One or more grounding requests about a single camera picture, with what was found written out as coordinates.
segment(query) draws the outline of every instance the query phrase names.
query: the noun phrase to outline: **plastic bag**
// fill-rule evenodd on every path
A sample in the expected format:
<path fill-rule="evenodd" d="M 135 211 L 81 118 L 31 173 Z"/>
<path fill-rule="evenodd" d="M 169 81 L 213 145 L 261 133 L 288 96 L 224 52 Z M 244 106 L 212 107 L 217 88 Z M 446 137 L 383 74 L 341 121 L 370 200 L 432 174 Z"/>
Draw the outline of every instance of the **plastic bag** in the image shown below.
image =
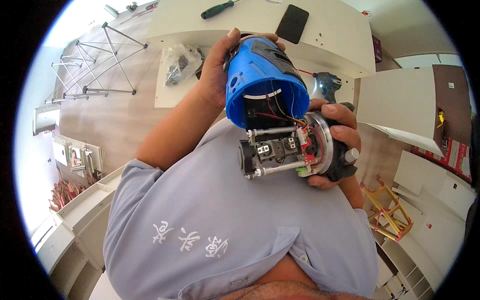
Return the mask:
<path fill-rule="evenodd" d="M 176 44 L 163 49 L 160 64 L 167 74 L 163 86 L 175 86 L 195 74 L 202 65 L 202 55 L 196 47 Z"/>

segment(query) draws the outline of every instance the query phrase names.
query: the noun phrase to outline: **wire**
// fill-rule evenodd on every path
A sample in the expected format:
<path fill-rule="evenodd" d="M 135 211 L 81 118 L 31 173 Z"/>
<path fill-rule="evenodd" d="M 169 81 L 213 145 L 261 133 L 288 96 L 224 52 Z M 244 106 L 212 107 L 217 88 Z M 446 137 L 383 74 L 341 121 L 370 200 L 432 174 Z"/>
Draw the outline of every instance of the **wire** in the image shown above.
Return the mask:
<path fill-rule="evenodd" d="M 276 116 L 276 113 L 273 111 L 272 107 L 270 106 L 270 97 L 268 96 L 268 94 L 265 95 L 266 98 L 267 98 L 267 104 L 268 104 L 268 108 L 270 109 L 270 111 L 272 112 L 272 114 L 274 114 Z"/>
<path fill-rule="evenodd" d="M 291 82 L 289 82 L 289 83 L 290 83 L 290 88 L 291 88 L 291 90 L 292 90 L 292 108 L 290 109 L 290 113 L 292 114 L 292 117 L 294 117 L 294 116 L 293 116 L 293 101 L 295 101 L 295 93 L 293 92 L 292 83 L 291 83 Z"/>
<path fill-rule="evenodd" d="M 270 84 L 272 85 L 272 91 L 274 91 L 273 89 L 273 82 L 270 80 Z M 276 98 L 276 92 L 274 91 L 273 92 L 273 96 L 275 97 L 275 102 L 276 102 L 276 105 L 278 107 L 278 109 L 280 110 L 280 112 L 287 118 L 289 119 L 292 119 L 300 124 L 302 124 L 302 126 L 306 126 L 306 124 L 303 122 L 303 121 L 300 121 L 299 119 L 296 119 L 296 118 L 293 118 L 293 117 L 290 117 L 290 116 L 287 116 L 286 113 L 283 112 L 282 108 L 280 107 L 280 105 L 278 104 L 278 99 Z"/>
<path fill-rule="evenodd" d="M 271 118 L 274 118 L 274 119 L 288 121 L 287 119 L 284 119 L 284 118 L 281 118 L 281 117 L 278 117 L 278 116 L 274 116 L 274 115 L 271 115 L 271 114 L 265 114 L 265 113 L 262 113 L 262 112 L 255 112 L 255 114 L 256 115 L 261 115 L 261 116 L 271 117 Z"/>
<path fill-rule="evenodd" d="M 309 74 L 309 75 L 313 75 L 313 73 L 310 73 L 310 72 L 307 72 L 307 71 L 304 71 L 304 70 L 300 70 L 300 69 L 299 69 L 299 71 L 300 71 L 300 72 L 307 73 L 307 74 Z"/>
<path fill-rule="evenodd" d="M 320 161 L 314 165 L 311 165 L 311 167 L 316 167 L 320 164 L 320 162 L 322 161 L 322 158 L 324 157 L 324 147 L 322 146 L 322 139 L 320 138 L 320 136 L 318 135 L 318 132 L 312 128 L 309 128 L 308 129 L 309 131 L 313 132 L 315 134 L 315 136 L 317 137 L 317 142 L 318 142 L 318 145 L 320 147 Z"/>

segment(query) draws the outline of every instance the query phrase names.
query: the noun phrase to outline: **light blue shirt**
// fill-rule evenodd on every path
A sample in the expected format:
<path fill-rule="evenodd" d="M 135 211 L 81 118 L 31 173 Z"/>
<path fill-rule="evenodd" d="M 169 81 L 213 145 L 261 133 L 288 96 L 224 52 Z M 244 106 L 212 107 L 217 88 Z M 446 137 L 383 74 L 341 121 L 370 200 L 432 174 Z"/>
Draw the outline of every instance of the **light blue shirt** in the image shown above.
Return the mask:
<path fill-rule="evenodd" d="M 365 211 L 294 171 L 245 179 L 237 163 L 245 138 L 223 119 L 166 172 L 126 165 L 103 250 L 122 299 L 214 299 L 251 285 L 287 253 L 321 290 L 372 295 L 378 263 Z"/>

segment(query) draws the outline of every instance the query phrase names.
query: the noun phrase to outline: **blue plastic housing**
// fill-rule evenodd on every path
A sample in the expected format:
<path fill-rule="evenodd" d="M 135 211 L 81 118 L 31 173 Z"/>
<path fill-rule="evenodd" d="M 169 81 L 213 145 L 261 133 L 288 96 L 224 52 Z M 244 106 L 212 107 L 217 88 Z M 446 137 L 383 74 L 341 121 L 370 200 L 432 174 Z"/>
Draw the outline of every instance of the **blue plastic housing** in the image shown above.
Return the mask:
<path fill-rule="evenodd" d="M 261 40 L 277 48 L 272 41 L 261 37 L 247 38 L 242 42 L 238 54 L 233 57 L 228 68 L 225 108 L 227 118 L 238 127 L 247 128 L 243 96 L 265 96 L 279 89 L 288 108 L 285 113 L 297 119 L 301 118 L 310 104 L 304 83 L 293 75 L 282 73 L 265 57 L 252 53 L 252 44 L 255 40 Z M 291 71 L 298 73 L 293 65 Z"/>

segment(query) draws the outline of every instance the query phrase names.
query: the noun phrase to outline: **hand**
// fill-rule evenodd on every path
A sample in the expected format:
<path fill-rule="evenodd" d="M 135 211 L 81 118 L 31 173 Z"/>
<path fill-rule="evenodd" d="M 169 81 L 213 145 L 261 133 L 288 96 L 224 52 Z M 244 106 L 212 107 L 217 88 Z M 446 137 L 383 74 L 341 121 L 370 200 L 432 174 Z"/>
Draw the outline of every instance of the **hand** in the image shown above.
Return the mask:
<path fill-rule="evenodd" d="M 308 110 L 321 109 L 323 115 L 329 119 L 338 121 L 343 125 L 330 127 L 330 134 L 338 141 L 344 142 L 349 149 L 356 148 L 361 151 L 360 135 L 357 131 L 357 119 L 353 112 L 341 104 L 328 104 L 325 99 L 312 99 Z M 328 190 L 343 181 L 331 182 L 325 176 L 311 175 L 308 177 L 308 184 L 320 190 Z"/>
<path fill-rule="evenodd" d="M 276 43 L 282 51 L 285 51 L 285 45 L 277 43 L 278 36 L 275 34 L 257 34 L 246 36 L 243 39 L 252 36 L 267 37 Z M 240 30 L 237 28 L 233 28 L 226 36 L 219 39 L 205 59 L 202 76 L 197 83 L 197 88 L 202 96 L 214 106 L 222 109 L 225 107 L 225 86 L 228 80 L 227 72 L 223 71 L 224 58 L 230 49 L 232 49 L 239 41 Z"/>

